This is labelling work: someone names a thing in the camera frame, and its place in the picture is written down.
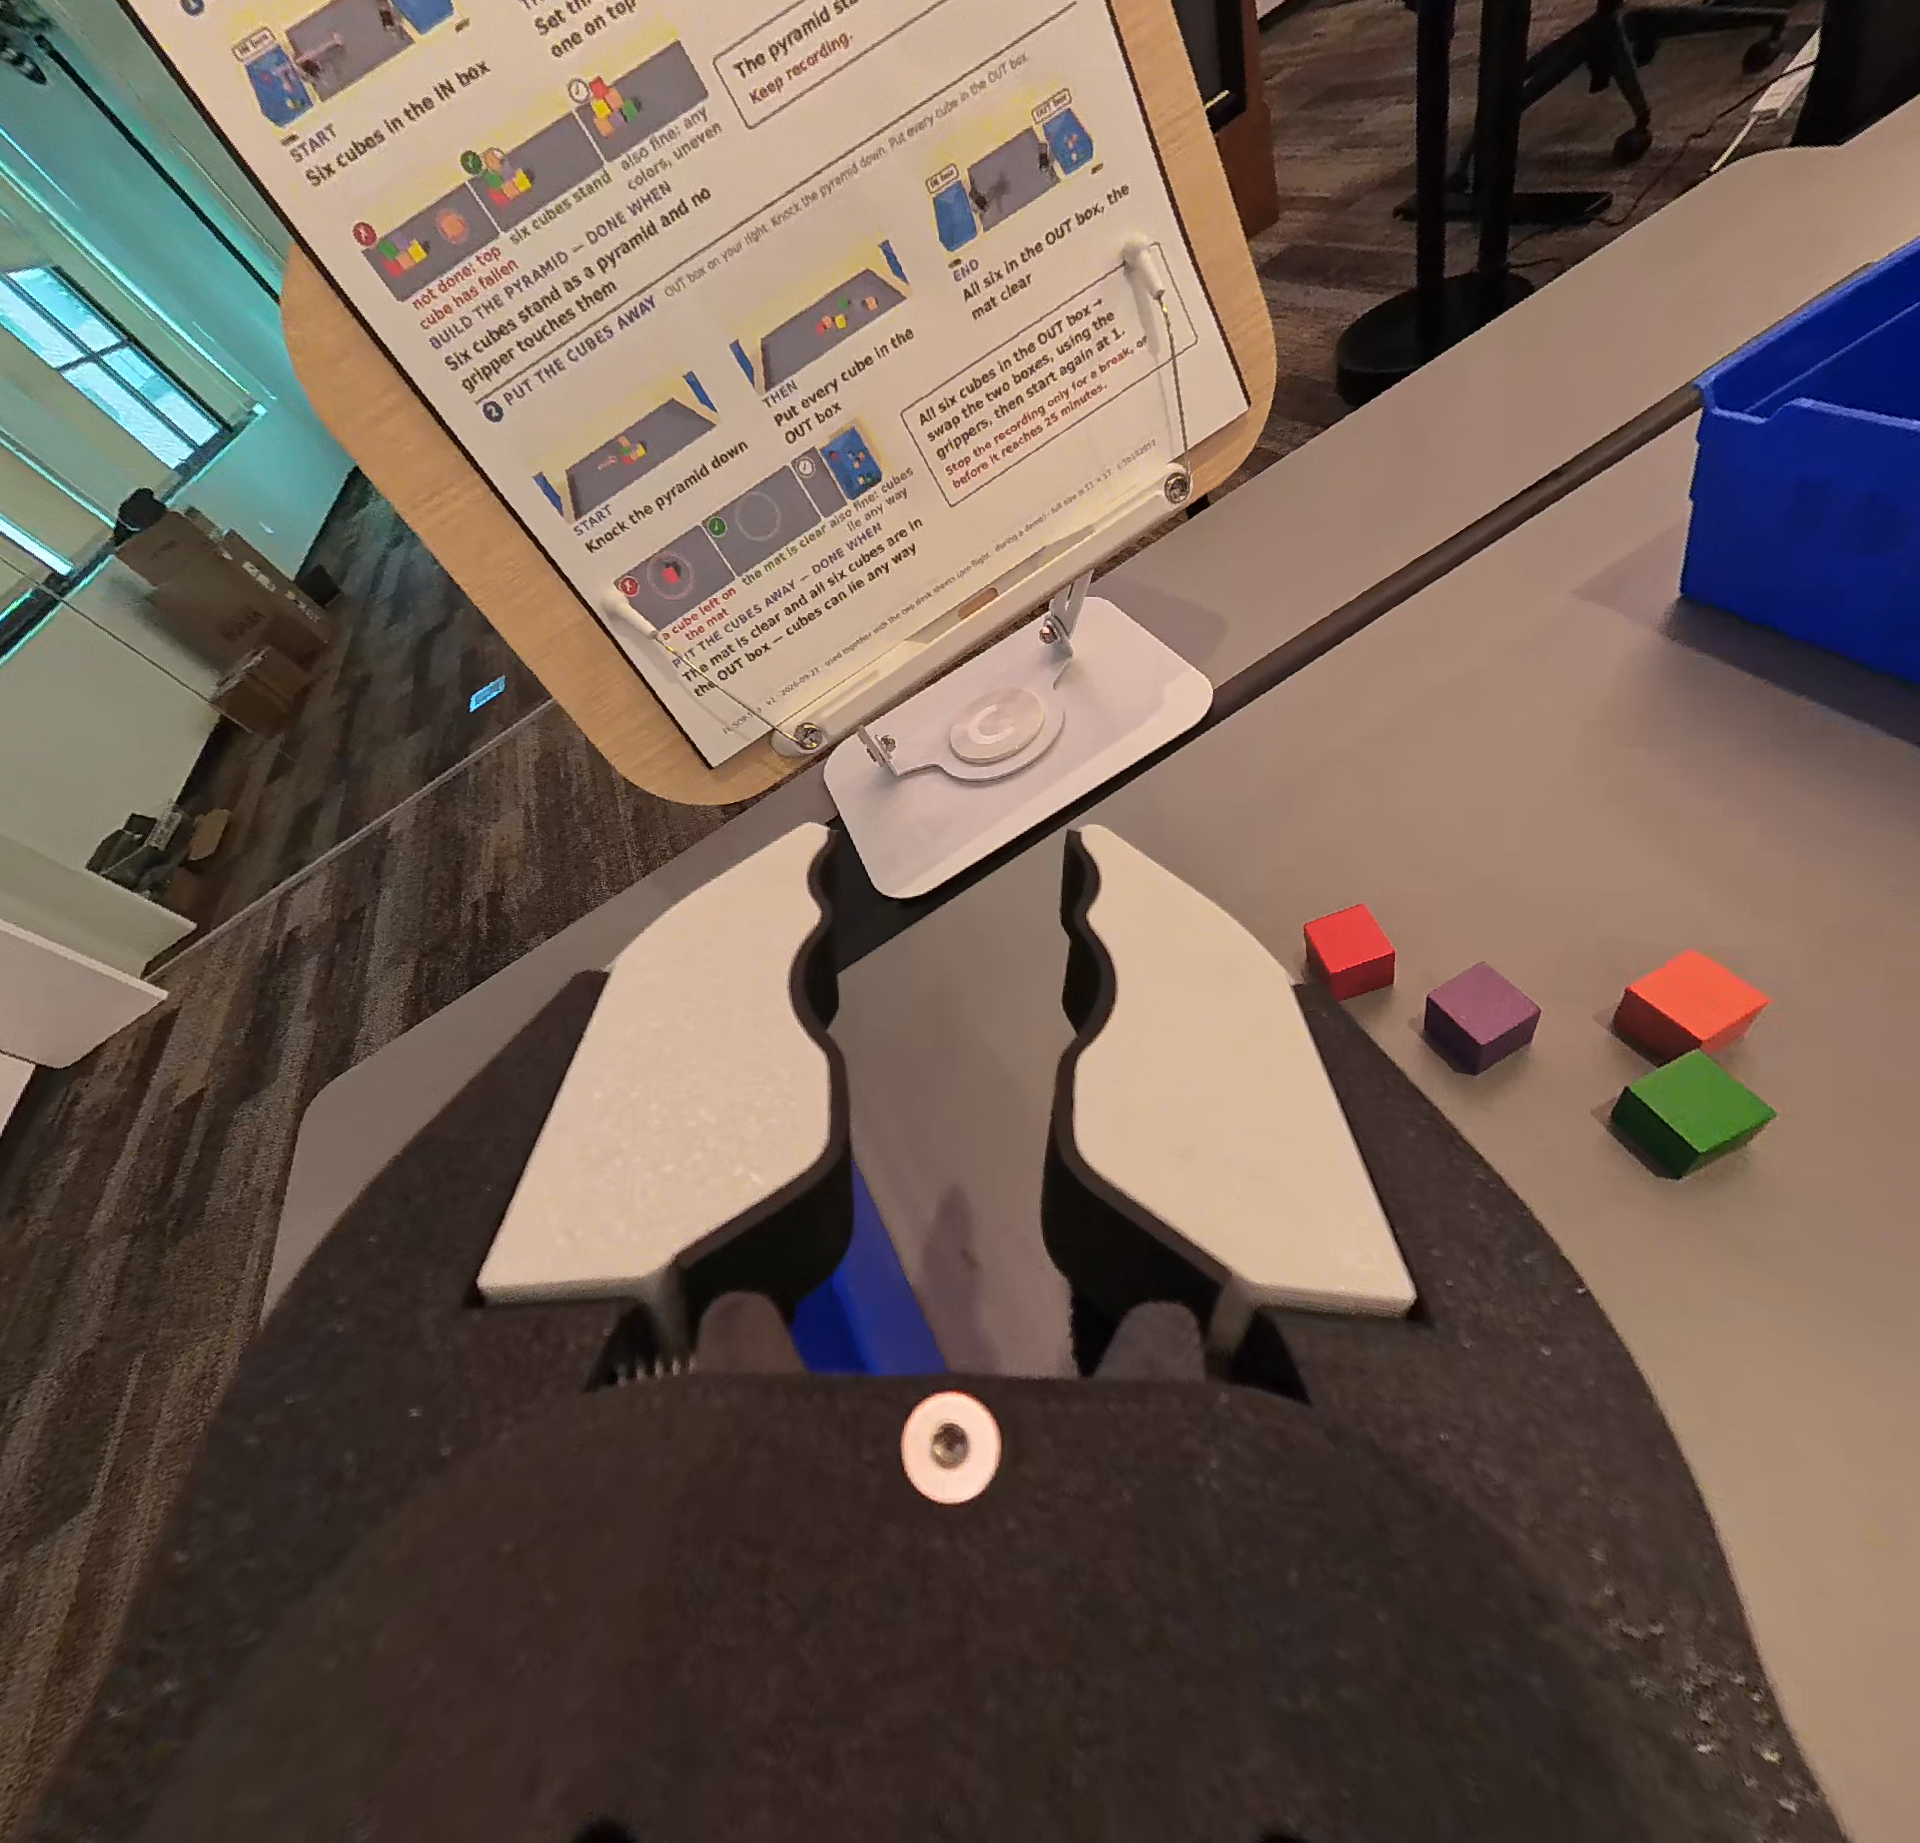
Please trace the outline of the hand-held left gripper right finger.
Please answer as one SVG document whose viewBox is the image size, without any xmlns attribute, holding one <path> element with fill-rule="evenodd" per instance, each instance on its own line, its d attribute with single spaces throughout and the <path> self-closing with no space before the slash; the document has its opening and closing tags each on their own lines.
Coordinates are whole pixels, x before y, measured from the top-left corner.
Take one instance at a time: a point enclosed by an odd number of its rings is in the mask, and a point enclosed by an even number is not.
<svg viewBox="0 0 1920 1843">
<path fill-rule="evenodd" d="M 1048 1264 L 1075 1326 L 1181 1303 L 1228 1368 L 1266 1311 L 1411 1318 L 1418 1287 L 1296 978 L 1105 825 L 1067 836 L 1062 924 Z"/>
</svg>

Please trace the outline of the office window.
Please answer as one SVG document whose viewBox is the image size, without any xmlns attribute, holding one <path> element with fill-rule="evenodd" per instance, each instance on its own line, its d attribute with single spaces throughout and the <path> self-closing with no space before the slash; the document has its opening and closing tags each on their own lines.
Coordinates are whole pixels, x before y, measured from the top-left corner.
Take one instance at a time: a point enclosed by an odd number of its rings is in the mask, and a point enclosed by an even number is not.
<svg viewBox="0 0 1920 1843">
<path fill-rule="evenodd" d="M 184 381 L 58 264 L 0 267 L 0 637 L 50 628 L 262 412 Z"/>
</svg>

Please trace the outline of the printed instruction sheet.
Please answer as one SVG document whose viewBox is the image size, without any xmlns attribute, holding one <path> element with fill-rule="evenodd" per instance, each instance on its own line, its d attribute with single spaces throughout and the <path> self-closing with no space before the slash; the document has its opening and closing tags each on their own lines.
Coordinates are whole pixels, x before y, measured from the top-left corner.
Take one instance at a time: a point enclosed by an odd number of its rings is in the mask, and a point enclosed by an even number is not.
<svg viewBox="0 0 1920 1843">
<path fill-rule="evenodd" d="M 1169 0 L 121 0 L 717 773 L 1254 401 Z"/>
</svg>

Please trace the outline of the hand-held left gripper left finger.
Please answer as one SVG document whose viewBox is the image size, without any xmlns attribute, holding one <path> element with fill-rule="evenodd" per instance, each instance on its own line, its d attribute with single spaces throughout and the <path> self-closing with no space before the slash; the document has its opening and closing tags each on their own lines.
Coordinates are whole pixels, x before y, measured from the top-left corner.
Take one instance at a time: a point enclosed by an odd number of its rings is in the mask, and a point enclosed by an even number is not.
<svg viewBox="0 0 1920 1843">
<path fill-rule="evenodd" d="M 849 1250 L 833 831 L 803 825 L 605 964 L 473 1270 L 490 1311 L 640 1303 L 689 1350 L 729 1293 L 793 1326 Z"/>
</svg>

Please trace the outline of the brown cardboard box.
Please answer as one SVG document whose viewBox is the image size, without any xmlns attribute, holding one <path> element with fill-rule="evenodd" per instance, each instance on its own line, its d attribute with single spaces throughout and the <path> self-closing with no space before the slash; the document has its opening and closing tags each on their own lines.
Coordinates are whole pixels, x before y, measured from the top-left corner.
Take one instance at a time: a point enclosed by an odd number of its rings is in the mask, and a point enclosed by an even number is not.
<svg viewBox="0 0 1920 1843">
<path fill-rule="evenodd" d="M 207 531 L 190 514 L 161 507 L 154 526 L 121 531 L 115 561 L 146 581 L 154 624 L 230 671 L 256 649 L 312 665 L 334 649 L 334 620 L 245 541 Z"/>
<path fill-rule="evenodd" d="M 274 645 L 245 653 L 210 692 L 210 710 L 256 741 L 274 741 L 289 728 L 312 692 L 312 671 Z"/>
</svg>

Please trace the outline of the purple wooden cube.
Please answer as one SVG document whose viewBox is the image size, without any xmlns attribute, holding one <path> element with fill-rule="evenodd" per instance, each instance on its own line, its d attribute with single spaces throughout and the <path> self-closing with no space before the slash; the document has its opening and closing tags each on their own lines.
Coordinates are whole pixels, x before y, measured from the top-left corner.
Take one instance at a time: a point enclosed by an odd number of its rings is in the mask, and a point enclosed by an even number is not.
<svg viewBox="0 0 1920 1843">
<path fill-rule="evenodd" d="M 1478 961 L 1432 990 L 1418 1031 L 1434 1056 L 1478 1077 L 1533 1039 L 1538 1002 L 1521 995 L 1500 964 Z"/>
</svg>

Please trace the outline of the blue plastic bin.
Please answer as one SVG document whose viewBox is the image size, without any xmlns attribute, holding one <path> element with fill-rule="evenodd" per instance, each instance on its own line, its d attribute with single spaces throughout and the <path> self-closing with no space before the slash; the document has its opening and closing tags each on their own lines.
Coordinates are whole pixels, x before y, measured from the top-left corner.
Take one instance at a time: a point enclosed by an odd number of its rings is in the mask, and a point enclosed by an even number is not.
<svg viewBox="0 0 1920 1843">
<path fill-rule="evenodd" d="M 793 1317 L 807 1372 L 940 1379 L 951 1372 L 928 1317 L 905 1282 L 904 1250 L 857 1172 L 857 1238 L 822 1287 Z"/>
<path fill-rule="evenodd" d="M 1678 592 L 1920 679 L 1920 245 L 1697 381 Z"/>
</svg>

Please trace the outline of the orange wooden cube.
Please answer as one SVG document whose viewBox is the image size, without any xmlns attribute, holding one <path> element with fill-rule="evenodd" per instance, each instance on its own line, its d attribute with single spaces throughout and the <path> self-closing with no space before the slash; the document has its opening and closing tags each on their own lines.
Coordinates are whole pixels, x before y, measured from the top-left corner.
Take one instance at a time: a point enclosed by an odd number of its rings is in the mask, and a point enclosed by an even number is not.
<svg viewBox="0 0 1920 1843">
<path fill-rule="evenodd" d="M 1627 983 L 1614 1037 L 1648 1059 L 1732 1049 L 1774 1011 L 1762 990 L 1702 950 L 1678 950 L 1667 964 Z"/>
</svg>

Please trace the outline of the wooden display board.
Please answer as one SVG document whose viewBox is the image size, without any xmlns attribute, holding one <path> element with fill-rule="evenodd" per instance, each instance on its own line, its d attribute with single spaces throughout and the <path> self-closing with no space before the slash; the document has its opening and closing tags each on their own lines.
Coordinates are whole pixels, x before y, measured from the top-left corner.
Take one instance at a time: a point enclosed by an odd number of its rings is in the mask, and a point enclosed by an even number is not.
<svg viewBox="0 0 1920 1843">
<path fill-rule="evenodd" d="M 1239 177 L 1250 169 L 1254 119 L 1239 114 L 1228 159 L 1217 159 L 1178 4 L 1108 4 L 1169 185 L 1169 205 L 1185 225 L 1195 281 L 1214 303 L 1225 343 L 1232 347 L 1250 401 L 1228 426 L 1210 434 L 1185 454 L 1192 492 L 1181 507 L 1168 502 L 1168 485 L 1153 485 L 1119 531 L 1075 541 L 1067 548 L 1094 574 L 1111 571 L 1111 561 L 1142 541 L 1168 531 L 1178 514 L 1195 516 L 1254 451 L 1278 394 L 1278 334 L 1239 222 Z M 614 636 L 574 604 L 537 541 L 519 522 L 495 485 L 471 464 L 461 439 L 376 343 L 363 317 L 302 246 L 284 264 L 280 328 L 324 426 L 346 451 L 371 485 L 400 514 L 400 522 L 425 544 L 425 555 L 461 581 L 480 620 L 513 645 L 513 653 L 544 679 L 544 692 L 581 724 L 589 748 L 620 783 L 687 806 L 735 806 L 784 789 L 807 767 L 803 748 L 781 747 L 735 748 L 724 767 L 709 767 L 689 748 L 667 704 L 630 665 L 619 665 Z"/>
</svg>

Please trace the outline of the black office chair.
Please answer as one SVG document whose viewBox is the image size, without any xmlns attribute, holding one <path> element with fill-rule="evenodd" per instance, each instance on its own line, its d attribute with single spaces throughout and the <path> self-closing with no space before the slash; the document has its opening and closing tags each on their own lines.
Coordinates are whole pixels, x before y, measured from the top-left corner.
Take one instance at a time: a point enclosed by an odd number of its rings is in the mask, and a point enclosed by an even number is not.
<svg viewBox="0 0 1920 1843">
<path fill-rule="evenodd" d="M 1533 96 L 1550 83 L 1588 76 L 1593 96 L 1620 96 L 1632 111 L 1632 126 L 1614 136 L 1614 165 L 1642 165 L 1649 146 L 1649 102 L 1648 102 L 1648 62 L 1667 44 L 1716 39 L 1716 32 L 1750 32 L 1739 54 L 1739 76 L 1762 80 L 1788 39 L 1788 4 L 1758 4 L 1758 0 L 1697 0 L 1697 4 L 1632 4 L 1632 0 L 1596 0 L 1593 18 L 1585 18 L 1565 39 L 1556 39 L 1550 54 L 1564 66 L 1538 80 Z"/>
<path fill-rule="evenodd" d="M 1791 146 L 1839 146 L 1920 96 L 1920 0 L 1825 0 Z"/>
</svg>

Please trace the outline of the green wooden cube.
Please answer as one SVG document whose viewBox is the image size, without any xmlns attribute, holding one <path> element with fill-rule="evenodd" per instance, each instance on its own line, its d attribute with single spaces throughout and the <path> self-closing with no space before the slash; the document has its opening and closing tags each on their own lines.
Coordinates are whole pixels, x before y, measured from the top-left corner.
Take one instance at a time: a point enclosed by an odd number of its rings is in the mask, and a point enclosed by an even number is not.
<svg viewBox="0 0 1920 1843">
<path fill-rule="evenodd" d="M 1702 1049 L 1642 1074 L 1607 1108 L 1607 1130 L 1672 1185 L 1739 1149 L 1774 1119 L 1777 1108 Z"/>
</svg>

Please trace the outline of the red wooden cube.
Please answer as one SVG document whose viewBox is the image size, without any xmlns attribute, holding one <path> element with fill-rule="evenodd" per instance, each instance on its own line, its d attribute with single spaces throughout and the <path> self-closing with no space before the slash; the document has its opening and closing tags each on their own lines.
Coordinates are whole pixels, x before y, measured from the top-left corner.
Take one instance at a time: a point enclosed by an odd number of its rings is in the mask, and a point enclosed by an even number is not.
<svg viewBox="0 0 1920 1843">
<path fill-rule="evenodd" d="M 1397 983 L 1397 950 L 1368 904 L 1306 917 L 1305 950 L 1335 1002 L 1388 995 Z"/>
</svg>

